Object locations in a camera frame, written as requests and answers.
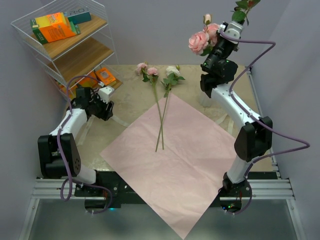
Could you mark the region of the peach two-bloom flower stem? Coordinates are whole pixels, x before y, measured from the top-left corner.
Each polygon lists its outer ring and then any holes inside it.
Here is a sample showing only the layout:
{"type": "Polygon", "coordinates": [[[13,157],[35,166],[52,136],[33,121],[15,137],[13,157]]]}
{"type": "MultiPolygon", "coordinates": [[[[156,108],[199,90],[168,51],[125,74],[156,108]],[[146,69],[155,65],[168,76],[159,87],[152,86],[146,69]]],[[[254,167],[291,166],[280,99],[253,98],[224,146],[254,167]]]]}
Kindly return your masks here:
{"type": "Polygon", "coordinates": [[[249,19],[248,19],[248,14],[249,12],[259,3],[261,0],[239,0],[236,1],[235,4],[236,6],[234,7],[231,16],[231,20],[243,25],[246,23],[247,25],[250,24],[249,19]]]}

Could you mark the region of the purple pink wrapping paper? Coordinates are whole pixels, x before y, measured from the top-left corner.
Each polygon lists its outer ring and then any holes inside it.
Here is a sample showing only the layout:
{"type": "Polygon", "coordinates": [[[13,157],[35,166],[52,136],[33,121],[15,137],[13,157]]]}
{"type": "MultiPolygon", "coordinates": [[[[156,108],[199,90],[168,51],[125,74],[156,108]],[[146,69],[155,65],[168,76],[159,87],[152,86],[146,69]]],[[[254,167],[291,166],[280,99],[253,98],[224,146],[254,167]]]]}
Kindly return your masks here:
{"type": "Polygon", "coordinates": [[[160,122],[152,106],[102,152],[115,172],[184,239],[223,185],[237,183],[246,163],[234,150],[234,138],[175,95],[166,107],[164,146],[156,147],[160,122]]]}

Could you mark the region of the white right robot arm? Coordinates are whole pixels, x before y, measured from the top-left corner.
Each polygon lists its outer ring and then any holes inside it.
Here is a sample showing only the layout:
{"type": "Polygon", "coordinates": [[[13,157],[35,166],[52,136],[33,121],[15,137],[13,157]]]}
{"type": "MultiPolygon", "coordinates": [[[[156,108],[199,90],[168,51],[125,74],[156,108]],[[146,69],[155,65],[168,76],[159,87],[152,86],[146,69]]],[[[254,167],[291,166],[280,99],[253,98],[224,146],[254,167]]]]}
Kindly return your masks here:
{"type": "Polygon", "coordinates": [[[233,91],[230,82],[234,81],[238,65],[228,60],[236,45],[218,36],[216,45],[201,65],[200,88],[225,109],[239,128],[234,142],[236,158],[231,168],[224,174],[219,195],[233,197],[247,184],[247,175],[254,161],[262,157],[272,146],[273,122],[269,117],[261,117],[251,110],[233,91]]]}

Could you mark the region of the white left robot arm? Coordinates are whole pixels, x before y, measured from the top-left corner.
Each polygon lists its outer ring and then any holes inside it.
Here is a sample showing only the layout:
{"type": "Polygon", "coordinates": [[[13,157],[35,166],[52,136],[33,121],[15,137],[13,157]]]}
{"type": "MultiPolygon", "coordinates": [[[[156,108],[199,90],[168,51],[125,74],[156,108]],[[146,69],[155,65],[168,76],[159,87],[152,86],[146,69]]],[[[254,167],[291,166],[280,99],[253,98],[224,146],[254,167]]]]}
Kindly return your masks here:
{"type": "Polygon", "coordinates": [[[46,179],[71,177],[86,183],[86,191],[99,196],[104,184],[97,180],[95,170],[84,166],[76,144],[76,137],[90,117],[107,121],[113,116],[114,102],[110,100],[114,89],[105,86],[95,92],[90,87],[76,89],[76,97],[70,101],[65,117],[48,135],[37,140],[40,169],[46,179]]]}

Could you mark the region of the pink two-bloom flower stem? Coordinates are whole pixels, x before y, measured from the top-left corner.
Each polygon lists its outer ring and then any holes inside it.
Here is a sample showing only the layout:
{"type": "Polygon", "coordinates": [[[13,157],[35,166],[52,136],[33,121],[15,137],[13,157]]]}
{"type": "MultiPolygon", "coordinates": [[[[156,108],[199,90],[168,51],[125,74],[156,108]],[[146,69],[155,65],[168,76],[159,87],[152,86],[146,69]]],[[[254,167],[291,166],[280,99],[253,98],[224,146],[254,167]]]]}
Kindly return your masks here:
{"type": "Polygon", "coordinates": [[[218,41],[217,31],[220,25],[210,23],[202,31],[193,34],[188,40],[189,49],[198,56],[208,55],[218,41]]]}

